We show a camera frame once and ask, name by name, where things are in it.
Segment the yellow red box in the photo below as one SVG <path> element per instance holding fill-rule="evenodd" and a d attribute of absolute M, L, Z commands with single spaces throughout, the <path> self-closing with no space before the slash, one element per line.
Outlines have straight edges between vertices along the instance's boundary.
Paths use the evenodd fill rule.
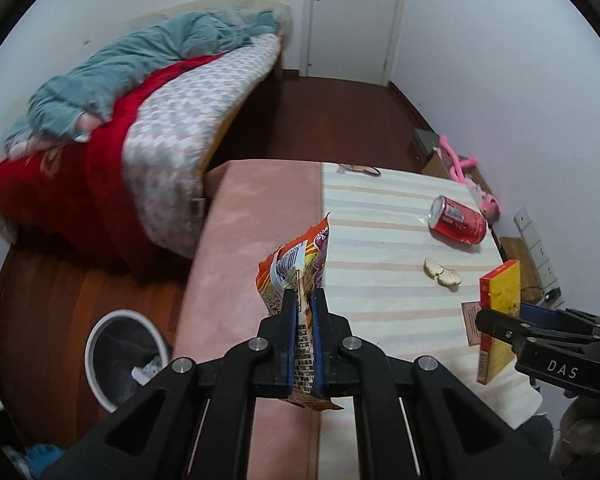
<path fill-rule="evenodd" d="M 508 260 L 484 274 L 479 281 L 480 309 L 476 326 L 480 333 L 477 382 L 487 385 L 514 358 L 512 332 L 520 315 L 521 278 L 518 260 Z"/>

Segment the peel scraps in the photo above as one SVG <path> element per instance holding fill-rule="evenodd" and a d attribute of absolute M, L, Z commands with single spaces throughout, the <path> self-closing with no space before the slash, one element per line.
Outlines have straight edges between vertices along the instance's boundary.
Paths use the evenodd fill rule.
<path fill-rule="evenodd" d="M 452 289 L 457 288 L 462 284 L 460 274 L 454 269 L 442 266 L 440 263 L 437 263 L 437 261 L 434 261 L 434 259 L 426 258 L 422 268 L 430 278 L 443 287 Z"/>

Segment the red soda can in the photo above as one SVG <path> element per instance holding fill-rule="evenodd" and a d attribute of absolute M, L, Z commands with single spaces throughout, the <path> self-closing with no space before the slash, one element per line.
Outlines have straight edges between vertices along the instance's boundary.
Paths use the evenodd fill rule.
<path fill-rule="evenodd" d="M 444 195 L 432 202 L 428 226 L 431 231 L 467 245 L 480 244 L 488 229 L 486 219 L 480 212 Z"/>

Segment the orange snack bag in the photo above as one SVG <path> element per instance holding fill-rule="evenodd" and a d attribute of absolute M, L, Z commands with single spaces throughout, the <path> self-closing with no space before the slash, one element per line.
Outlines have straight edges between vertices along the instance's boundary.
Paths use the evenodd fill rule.
<path fill-rule="evenodd" d="M 340 411 L 321 393 L 314 391 L 313 314 L 309 294 L 323 287 L 328 253 L 329 221 L 325 216 L 315 226 L 275 252 L 258 265 L 257 291 L 269 315 L 283 310 L 284 293 L 296 293 L 297 328 L 294 343 L 291 393 L 287 401 L 313 411 Z"/>

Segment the white round trash bin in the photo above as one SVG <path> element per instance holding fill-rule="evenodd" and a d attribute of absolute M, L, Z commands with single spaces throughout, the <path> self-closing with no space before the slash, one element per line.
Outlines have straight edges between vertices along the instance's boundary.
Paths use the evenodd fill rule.
<path fill-rule="evenodd" d="M 100 406 L 113 413 L 140 386 L 131 377 L 134 366 L 144 366 L 161 356 L 163 367 L 171 361 L 171 346 L 153 322 L 133 310 L 115 310 L 92 328 L 84 349 L 88 385 Z"/>

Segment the white power strip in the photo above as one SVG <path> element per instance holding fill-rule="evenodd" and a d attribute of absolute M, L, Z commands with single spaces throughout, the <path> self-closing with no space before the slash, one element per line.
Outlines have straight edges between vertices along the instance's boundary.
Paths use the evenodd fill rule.
<path fill-rule="evenodd" d="M 562 286 L 558 280 L 542 236 L 527 209 L 514 214 L 518 235 L 514 253 L 521 264 L 521 298 L 529 304 L 555 309 L 562 304 Z"/>

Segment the white crumpled wrapper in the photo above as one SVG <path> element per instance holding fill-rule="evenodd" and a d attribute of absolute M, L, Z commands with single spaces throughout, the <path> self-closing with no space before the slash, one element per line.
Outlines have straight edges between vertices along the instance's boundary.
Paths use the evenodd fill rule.
<path fill-rule="evenodd" d="M 146 385 L 163 369 L 161 356 L 155 356 L 150 362 L 144 366 L 134 366 L 131 370 L 131 377 L 134 382 L 140 386 Z"/>

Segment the pink toy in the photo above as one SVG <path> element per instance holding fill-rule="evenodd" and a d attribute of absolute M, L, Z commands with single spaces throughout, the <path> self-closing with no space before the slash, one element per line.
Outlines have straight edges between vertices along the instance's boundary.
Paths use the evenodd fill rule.
<path fill-rule="evenodd" d="M 500 218 L 501 208 L 495 196 L 473 177 L 471 170 L 476 170 L 478 160 L 475 158 L 461 158 L 456 151 L 451 148 L 446 136 L 440 136 L 439 147 L 437 148 L 438 157 L 445 164 L 449 176 L 455 182 L 464 184 L 468 188 L 472 198 L 479 207 L 483 217 L 486 218 L 489 226 L 497 222 Z"/>

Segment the striped white table cloth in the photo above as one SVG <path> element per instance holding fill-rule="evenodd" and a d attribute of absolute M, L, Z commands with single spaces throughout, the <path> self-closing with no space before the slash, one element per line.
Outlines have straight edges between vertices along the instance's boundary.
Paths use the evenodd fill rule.
<path fill-rule="evenodd" d="M 325 162 L 323 209 L 330 234 L 325 295 L 332 313 L 388 356 L 434 356 L 489 408 L 517 428 L 542 396 L 513 366 L 487 385 L 476 381 L 479 349 L 469 344 L 462 305 L 479 298 L 479 280 L 502 262 L 492 237 L 477 246 L 447 242 L 428 228 L 440 195 L 475 206 L 466 186 L 384 169 L 377 177 Z M 454 269 L 462 284 L 446 288 L 422 268 L 426 258 Z"/>

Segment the blue jacket on floor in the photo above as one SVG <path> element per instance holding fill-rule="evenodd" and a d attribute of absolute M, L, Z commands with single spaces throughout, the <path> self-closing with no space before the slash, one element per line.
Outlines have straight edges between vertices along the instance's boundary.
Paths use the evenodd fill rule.
<path fill-rule="evenodd" d="M 65 454 L 62 448 L 52 444 L 36 444 L 24 450 L 28 479 L 41 479 L 44 471 Z"/>

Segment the red fleece blanket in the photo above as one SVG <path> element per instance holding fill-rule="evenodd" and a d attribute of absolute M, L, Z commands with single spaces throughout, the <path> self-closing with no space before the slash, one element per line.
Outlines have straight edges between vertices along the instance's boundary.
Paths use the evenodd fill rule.
<path fill-rule="evenodd" d="M 157 70 L 117 100 L 110 122 L 86 143 L 0 162 L 0 222 L 17 235 L 59 235 L 96 260 L 123 261 L 130 268 L 157 260 L 165 251 L 145 234 L 123 183 L 123 143 L 151 93 L 218 58 L 200 56 Z"/>

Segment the checkered grey white quilt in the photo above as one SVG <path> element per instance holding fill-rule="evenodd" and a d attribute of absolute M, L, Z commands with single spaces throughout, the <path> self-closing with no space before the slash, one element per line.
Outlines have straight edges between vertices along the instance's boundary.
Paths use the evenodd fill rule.
<path fill-rule="evenodd" d="M 143 102 L 122 150 L 123 180 L 145 234 L 192 258 L 204 223 L 202 177 L 232 118 L 271 73 L 275 34 L 251 39 L 167 82 Z"/>

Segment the white door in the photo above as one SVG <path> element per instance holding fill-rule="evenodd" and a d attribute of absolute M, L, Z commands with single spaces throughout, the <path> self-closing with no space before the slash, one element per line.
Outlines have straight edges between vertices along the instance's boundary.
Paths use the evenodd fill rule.
<path fill-rule="evenodd" d="M 308 75 L 382 84 L 398 2 L 311 0 Z"/>

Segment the teal duvet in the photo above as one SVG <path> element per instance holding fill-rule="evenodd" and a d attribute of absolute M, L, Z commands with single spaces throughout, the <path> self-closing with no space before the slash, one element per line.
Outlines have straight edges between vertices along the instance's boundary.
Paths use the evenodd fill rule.
<path fill-rule="evenodd" d="M 238 10 L 183 13 L 131 32 L 41 84 L 28 110 L 5 131 L 6 155 L 17 159 L 64 142 L 85 142 L 91 129 L 80 119 L 110 122 L 117 100 L 158 70 L 249 46 L 253 37 L 279 29 L 272 10 Z"/>

